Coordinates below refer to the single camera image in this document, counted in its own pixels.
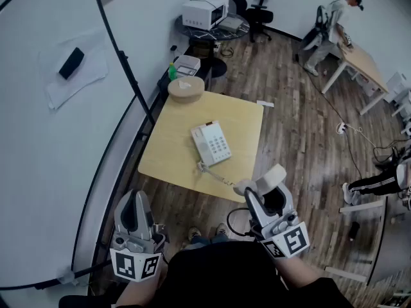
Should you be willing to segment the white telephone handset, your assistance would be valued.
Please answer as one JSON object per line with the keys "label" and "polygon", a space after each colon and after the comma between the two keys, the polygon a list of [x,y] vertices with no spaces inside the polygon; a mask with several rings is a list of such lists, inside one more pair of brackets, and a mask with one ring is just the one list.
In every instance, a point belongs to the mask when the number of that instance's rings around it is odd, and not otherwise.
{"label": "white telephone handset", "polygon": [[283,180],[286,177],[286,170],[280,164],[276,164],[264,175],[260,176],[257,180],[243,179],[236,183],[233,187],[234,192],[240,196],[245,196],[246,188],[250,188],[255,196],[261,201],[265,202],[265,196],[273,194],[274,190],[283,190],[285,184]]}

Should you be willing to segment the black office chair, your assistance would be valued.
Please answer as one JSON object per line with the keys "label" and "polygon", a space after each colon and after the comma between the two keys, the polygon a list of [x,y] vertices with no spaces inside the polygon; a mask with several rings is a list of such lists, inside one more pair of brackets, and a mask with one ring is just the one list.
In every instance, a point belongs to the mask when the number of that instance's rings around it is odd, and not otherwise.
{"label": "black office chair", "polygon": [[264,32],[264,24],[270,23],[274,20],[274,13],[267,10],[267,6],[264,5],[266,0],[259,0],[258,4],[252,4],[250,8],[245,11],[246,20],[250,24],[250,41],[255,43],[254,35],[260,33],[268,38],[269,41],[272,37]]}

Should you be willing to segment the grey flat box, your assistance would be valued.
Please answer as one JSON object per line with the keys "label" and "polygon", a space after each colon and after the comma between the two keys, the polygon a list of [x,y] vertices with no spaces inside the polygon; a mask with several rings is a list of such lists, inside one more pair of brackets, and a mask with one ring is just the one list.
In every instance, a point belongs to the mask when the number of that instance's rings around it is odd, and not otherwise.
{"label": "grey flat box", "polygon": [[225,31],[236,33],[243,25],[244,21],[239,18],[227,16],[218,24],[218,28]]}

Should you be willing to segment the white microwave oven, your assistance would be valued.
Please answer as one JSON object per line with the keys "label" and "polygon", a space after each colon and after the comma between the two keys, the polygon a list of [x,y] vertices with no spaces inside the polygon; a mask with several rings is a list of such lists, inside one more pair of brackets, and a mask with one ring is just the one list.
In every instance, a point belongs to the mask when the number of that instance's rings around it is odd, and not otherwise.
{"label": "white microwave oven", "polygon": [[209,31],[228,15],[229,0],[189,0],[182,5],[182,23]]}

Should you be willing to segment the person's blue jeans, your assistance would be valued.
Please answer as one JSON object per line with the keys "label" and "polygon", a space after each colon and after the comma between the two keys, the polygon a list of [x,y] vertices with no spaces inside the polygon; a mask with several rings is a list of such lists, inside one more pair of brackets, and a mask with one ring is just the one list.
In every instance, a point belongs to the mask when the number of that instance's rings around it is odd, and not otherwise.
{"label": "person's blue jeans", "polygon": [[190,244],[192,245],[199,244],[200,246],[207,246],[210,244],[224,243],[227,241],[229,241],[228,236],[223,233],[219,233],[212,238],[207,238],[201,235],[196,235],[192,238],[192,240],[190,240]]}

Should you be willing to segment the large whiteboard black frame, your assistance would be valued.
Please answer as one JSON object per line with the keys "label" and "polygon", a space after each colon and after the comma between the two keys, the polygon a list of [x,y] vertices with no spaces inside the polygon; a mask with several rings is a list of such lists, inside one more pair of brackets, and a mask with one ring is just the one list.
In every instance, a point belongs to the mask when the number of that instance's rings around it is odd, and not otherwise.
{"label": "large whiteboard black frame", "polygon": [[[108,75],[50,109],[39,53],[97,28]],[[0,291],[91,265],[87,206],[135,101],[96,0],[0,0]]]}

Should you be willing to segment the person's left forearm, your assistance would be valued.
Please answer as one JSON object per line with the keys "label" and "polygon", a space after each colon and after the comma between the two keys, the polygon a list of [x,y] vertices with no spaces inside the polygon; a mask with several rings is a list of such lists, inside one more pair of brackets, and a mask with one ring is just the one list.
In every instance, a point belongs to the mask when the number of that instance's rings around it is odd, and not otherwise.
{"label": "person's left forearm", "polygon": [[159,284],[160,275],[146,279],[142,282],[129,282],[125,290],[118,298],[115,307],[138,305],[146,306],[155,296]]}

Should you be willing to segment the white paper sheets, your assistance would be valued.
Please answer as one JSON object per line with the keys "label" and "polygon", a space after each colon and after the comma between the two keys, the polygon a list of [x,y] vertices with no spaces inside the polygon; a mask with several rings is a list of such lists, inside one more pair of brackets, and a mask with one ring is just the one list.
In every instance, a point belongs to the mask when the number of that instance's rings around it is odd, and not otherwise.
{"label": "white paper sheets", "polygon": [[[105,30],[97,28],[39,53],[40,77],[50,109],[60,108],[79,90],[108,75],[106,37]],[[79,47],[85,56],[79,68],[68,80],[64,80],[58,72],[75,47]]]}

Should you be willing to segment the person's right forearm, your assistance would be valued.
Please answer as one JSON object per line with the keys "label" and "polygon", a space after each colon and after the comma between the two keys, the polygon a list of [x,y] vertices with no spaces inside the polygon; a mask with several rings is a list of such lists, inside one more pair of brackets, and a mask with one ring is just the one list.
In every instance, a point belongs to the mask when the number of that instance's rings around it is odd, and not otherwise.
{"label": "person's right forearm", "polygon": [[277,259],[274,264],[290,291],[308,289],[321,278],[316,269],[297,256],[288,259]]}

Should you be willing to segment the white rectangular box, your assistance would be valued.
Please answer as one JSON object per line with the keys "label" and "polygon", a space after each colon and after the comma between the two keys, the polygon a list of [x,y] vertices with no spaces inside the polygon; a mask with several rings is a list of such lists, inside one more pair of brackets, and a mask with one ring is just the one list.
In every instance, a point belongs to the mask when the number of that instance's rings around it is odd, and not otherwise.
{"label": "white rectangular box", "polygon": [[195,76],[200,69],[201,60],[194,56],[180,55],[173,64],[177,71],[177,77],[181,78]]}

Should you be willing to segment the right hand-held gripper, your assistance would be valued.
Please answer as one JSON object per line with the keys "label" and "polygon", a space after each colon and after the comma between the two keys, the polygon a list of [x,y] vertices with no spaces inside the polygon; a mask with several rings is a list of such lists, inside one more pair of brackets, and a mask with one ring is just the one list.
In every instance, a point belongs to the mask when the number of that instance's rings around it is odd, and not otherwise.
{"label": "right hand-held gripper", "polygon": [[300,221],[294,210],[291,192],[283,182],[277,186],[284,197],[282,216],[268,216],[258,193],[250,187],[245,188],[245,199],[250,210],[251,232],[257,242],[272,259],[289,259],[310,246],[306,224]]}

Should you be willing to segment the white telephone base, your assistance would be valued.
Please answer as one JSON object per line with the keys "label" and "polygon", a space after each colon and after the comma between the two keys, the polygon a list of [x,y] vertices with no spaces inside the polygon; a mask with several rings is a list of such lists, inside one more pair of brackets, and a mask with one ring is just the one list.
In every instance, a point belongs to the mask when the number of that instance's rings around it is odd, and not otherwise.
{"label": "white telephone base", "polygon": [[201,162],[213,166],[232,157],[230,147],[218,121],[211,121],[191,129]]}

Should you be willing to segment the black slanted pole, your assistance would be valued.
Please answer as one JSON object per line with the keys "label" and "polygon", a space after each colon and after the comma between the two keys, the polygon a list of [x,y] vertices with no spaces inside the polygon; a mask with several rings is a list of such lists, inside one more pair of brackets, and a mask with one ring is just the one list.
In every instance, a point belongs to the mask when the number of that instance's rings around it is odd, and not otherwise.
{"label": "black slanted pole", "polygon": [[119,48],[118,48],[117,42],[114,38],[114,35],[112,33],[109,21],[107,19],[107,16],[106,16],[102,1],[101,0],[96,0],[96,2],[97,2],[97,5],[98,5],[98,9],[100,11],[100,14],[101,14],[101,18],[103,20],[103,23],[104,23],[105,28],[107,30],[107,33],[109,35],[109,39],[110,39],[110,41],[113,45],[113,48],[116,52],[116,55],[119,59],[119,62],[120,62],[121,66],[123,68],[123,71],[124,71],[124,73],[127,77],[127,80],[129,82],[132,90],[134,91],[134,96],[139,100],[140,105],[142,106],[142,108],[143,108],[143,110],[146,114],[146,117],[148,118],[148,120],[152,124],[152,126],[154,126],[155,125],[154,118],[153,118],[152,113],[150,112],[150,109],[148,108],[148,105],[147,105],[147,103],[146,103],[146,101],[145,101],[145,99],[142,95],[142,92],[139,88],[138,82],[135,79],[135,76],[134,76],[134,74],[131,70],[131,67],[130,67],[129,62],[128,62],[128,57],[126,56],[124,51],[119,50]]}

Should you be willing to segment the black low cabinet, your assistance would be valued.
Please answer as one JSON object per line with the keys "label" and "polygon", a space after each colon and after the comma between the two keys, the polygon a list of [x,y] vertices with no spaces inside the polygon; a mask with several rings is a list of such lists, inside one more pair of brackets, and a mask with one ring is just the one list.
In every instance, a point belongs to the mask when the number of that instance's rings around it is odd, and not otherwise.
{"label": "black low cabinet", "polygon": [[[212,75],[212,67],[209,64],[201,66],[195,75],[204,80],[206,91],[209,91],[210,89],[211,75]],[[157,87],[159,89],[160,96],[163,101],[166,101],[168,97],[169,83],[170,83],[170,79],[168,76],[168,70],[166,70],[164,74],[161,76],[161,78],[159,79],[159,81],[157,82]]]}

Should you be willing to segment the wooden table white legs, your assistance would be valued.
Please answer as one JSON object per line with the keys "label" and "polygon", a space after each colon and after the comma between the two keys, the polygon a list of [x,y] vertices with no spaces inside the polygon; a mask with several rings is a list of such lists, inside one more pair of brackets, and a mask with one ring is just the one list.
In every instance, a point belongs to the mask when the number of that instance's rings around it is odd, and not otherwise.
{"label": "wooden table white legs", "polygon": [[381,90],[380,95],[374,98],[359,112],[362,116],[388,95],[389,90],[387,88],[387,84],[383,80],[372,56],[364,51],[360,46],[352,44],[352,47],[347,47],[340,43],[338,43],[337,46],[342,54],[342,62],[322,88],[321,93],[325,94],[330,89],[347,66],[352,67],[356,71],[355,76],[359,74],[365,76],[369,81],[373,82],[378,89]]}

